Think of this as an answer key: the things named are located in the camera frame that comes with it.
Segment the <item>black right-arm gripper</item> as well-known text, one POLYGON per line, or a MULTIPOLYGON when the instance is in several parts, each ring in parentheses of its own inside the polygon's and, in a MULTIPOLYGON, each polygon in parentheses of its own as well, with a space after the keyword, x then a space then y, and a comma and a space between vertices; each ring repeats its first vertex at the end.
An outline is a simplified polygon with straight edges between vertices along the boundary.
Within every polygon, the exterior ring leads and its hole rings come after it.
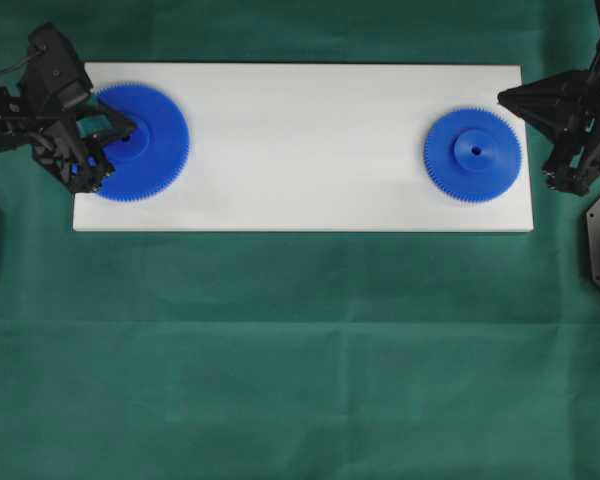
POLYGON ((600 40, 587 70, 501 91, 497 101, 554 144, 543 165, 548 187, 588 194, 600 177, 600 40))

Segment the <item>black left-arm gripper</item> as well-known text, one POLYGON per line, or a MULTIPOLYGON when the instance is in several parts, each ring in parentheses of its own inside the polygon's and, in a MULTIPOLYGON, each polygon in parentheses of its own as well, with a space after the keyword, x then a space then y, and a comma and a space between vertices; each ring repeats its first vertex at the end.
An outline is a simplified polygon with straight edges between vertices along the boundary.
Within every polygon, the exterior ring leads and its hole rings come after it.
POLYGON ((114 173, 104 148, 128 139, 136 123, 92 99, 93 84, 73 44, 47 22, 28 36, 18 90, 29 108, 33 159, 70 193, 93 193, 114 173))

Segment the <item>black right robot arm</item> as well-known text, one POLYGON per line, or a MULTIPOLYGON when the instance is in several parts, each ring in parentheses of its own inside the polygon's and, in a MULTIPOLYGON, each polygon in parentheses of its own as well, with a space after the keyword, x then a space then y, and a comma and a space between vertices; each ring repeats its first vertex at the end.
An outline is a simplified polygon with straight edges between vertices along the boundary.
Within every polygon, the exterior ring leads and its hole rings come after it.
MULTIPOLYGON (((595 7, 600 25, 600 1, 595 7)), ((542 167, 547 186, 588 194, 600 177, 600 39, 588 69, 504 90, 497 100, 553 144, 542 167)))

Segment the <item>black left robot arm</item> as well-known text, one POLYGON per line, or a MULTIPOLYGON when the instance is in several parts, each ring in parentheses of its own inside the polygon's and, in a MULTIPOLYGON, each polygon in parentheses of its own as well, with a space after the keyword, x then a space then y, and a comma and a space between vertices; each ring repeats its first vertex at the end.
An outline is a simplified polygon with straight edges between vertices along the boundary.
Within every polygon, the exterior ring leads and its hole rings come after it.
POLYGON ((31 146, 32 159, 70 193, 93 193, 115 167, 104 148, 129 137, 136 123, 98 100, 71 41, 51 22, 28 36, 26 57, 0 75, 23 67, 11 95, 0 86, 0 153, 31 146))

